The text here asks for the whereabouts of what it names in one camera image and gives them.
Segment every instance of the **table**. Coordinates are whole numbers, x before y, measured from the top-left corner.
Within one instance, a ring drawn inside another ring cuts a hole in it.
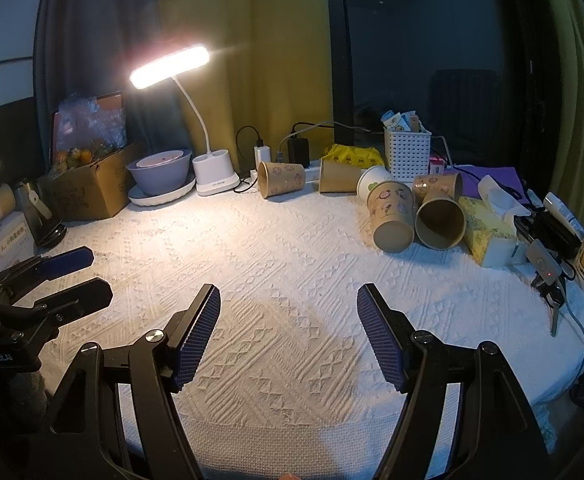
[[[80,345],[129,344],[187,308],[204,283],[221,291],[221,315],[195,380],[175,397],[207,478],[369,479],[404,396],[385,383],[356,311],[375,283],[391,308],[445,343],[502,349],[531,404],[569,387],[583,345],[571,319],[549,334],[531,266],[483,269],[457,247],[419,244],[400,254],[373,245],[367,210],[352,195],[320,195],[316,183],[263,200],[254,189],[156,208],[129,205],[114,218],[73,224],[54,253],[87,245],[89,269],[46,283],[21,304],[99,276],[107,309],[60,331],[41,353],[55,389]],[[568,284],[584,324],[584,294]],[[430,473],[444,469],[458,388],[448,388]],[[126,437],[138,443],[122,387]]]

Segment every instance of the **silver bolt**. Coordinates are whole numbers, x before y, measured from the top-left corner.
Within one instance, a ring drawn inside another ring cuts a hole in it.
[[[146,334],[146,340],[148,340],[150,343],[156,343],[157,341],[160,341],[161,338],[163,338],[163,330],[158,330],[156,328],[154,330],[150,330],[150,332]]]
[[[492,343],[492,341],[485,341],[481,343],[480,349],[489,355],[496,355],[498,353],[498,346],[496,346],[496,343]]]
[[[81,347],[81,353],[82,354],[89,354],[94,352],[97,349],[97,344],[96,343],[86,343]]]
[[[427,330],[416,330],[414,332],[414,339],[419,343],[427,344],[434,340],[434,335]]]

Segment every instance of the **plastic bag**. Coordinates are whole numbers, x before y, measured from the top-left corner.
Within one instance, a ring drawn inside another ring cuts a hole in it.
[[[383,158],[376,148],[356,148],[343,144],[333,144],[326,148],[322,158],[342,164],[351,164],[363,170],[384,164]]]
[[[72,95],[58,107],[51,174],[99,160],[128,143],[122,108],[105,109],[96,97]]]

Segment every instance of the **yellow plastic bag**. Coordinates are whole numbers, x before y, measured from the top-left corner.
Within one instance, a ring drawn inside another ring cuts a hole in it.
[[[381,154],[376,148],[356,148],[354,146],[344,146],[343,144],[333,144],[329,148],[325,148],[321,158],[341,162],[342,164],[350,164],[363,170],[384,163]]]

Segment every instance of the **plastic storage basket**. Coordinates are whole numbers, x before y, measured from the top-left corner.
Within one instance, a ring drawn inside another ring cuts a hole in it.
[[[412,182],[429,169],[431,132],[392,132],[385,130],[387,169],[401,182]]]

